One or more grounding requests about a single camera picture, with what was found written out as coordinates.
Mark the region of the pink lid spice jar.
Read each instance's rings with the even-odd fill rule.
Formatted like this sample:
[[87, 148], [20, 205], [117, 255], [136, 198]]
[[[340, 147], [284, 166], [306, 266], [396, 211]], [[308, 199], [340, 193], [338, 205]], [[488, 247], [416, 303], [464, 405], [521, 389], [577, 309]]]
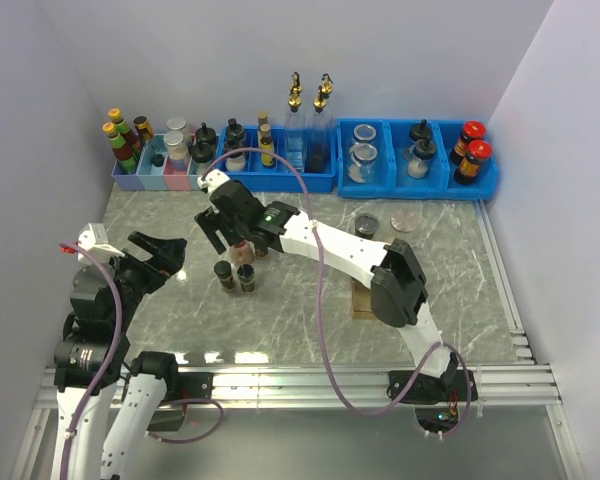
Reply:
[[247, 240], [232, 245], [229, 248], [229, 257], [231, 263], [236, 267], [252, 264], [255, 260], [254, 250]]

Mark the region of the silver lid spice jar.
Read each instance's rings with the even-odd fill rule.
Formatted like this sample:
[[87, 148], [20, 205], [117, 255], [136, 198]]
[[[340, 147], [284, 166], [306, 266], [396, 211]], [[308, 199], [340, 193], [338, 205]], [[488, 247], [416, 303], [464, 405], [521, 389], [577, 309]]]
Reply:
[[394, 230], [410, 233], [417, 229], [421, 215], [414, 211], [399, 211], [390, 216], [390, 224]]

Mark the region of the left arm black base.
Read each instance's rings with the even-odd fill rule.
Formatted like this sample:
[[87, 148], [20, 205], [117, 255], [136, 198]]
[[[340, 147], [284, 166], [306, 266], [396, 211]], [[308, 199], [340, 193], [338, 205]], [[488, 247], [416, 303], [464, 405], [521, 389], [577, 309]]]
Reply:
[[185, 398], [209, 399], [213, 387], [213, 377], [211, 372], [180, 373], [177, 386], [173, 390], [167, 391], [158, 409], [154, 412], [148, 431], [160, 434], [178, 431], [184, 424], [187, 406], [166, 404], [166, 401]]

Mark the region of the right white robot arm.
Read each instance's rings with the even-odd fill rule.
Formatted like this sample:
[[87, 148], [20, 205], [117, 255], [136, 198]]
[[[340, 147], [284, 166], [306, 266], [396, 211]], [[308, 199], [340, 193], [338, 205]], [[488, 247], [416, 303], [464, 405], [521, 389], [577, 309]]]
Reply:
[[438, 400], [454, 389], [458, 360], [447, 347], [429, 350], [442, 336], [428, 303], [426, 276], [406, 241], [357, 237], [280, 201], [265, 206], [241, 182], [218, 170], [197, 183], [211, 206], [196, 216], [196, 222], [218, 253], [245, 240], [260, 250], [323, 258], [325, 265], [370, 290], [375, 317], [396, 328], [413, 359], [423, 364], [424, 394]]

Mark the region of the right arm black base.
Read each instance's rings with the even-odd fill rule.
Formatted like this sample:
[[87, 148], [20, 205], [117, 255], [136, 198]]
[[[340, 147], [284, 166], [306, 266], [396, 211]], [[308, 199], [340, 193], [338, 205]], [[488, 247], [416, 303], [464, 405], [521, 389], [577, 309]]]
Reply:
[[468, 375], [469, 382], [463, 371], [453, 372], [448, 379], [419, 374], [400, 402], [415, 407], [416, 421], [425, 432], [448, 434], [459, 424], [460, 404], [478, 401], [474, 374], [468, 371]]

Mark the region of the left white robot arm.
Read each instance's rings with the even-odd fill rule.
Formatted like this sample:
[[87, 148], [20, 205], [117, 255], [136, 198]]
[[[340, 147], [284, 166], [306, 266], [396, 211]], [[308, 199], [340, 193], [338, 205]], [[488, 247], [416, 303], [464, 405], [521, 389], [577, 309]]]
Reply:
[[138, 231], [129, 241], [146, 260], [112, 246], [101, 224], [89, 224], [65, 253], [82, 264], [73, 279], [71, 311], [54, 353], [58, 430], [54, 479], [126, 479], [133, 455], [161, 402], [176, 398], [182, 379], [174, 355], [143, 352], [128, 374], [127, 397], [108, 419], [130, 342], [128, 327], [143, 298], [183, 267], [187, 242]]

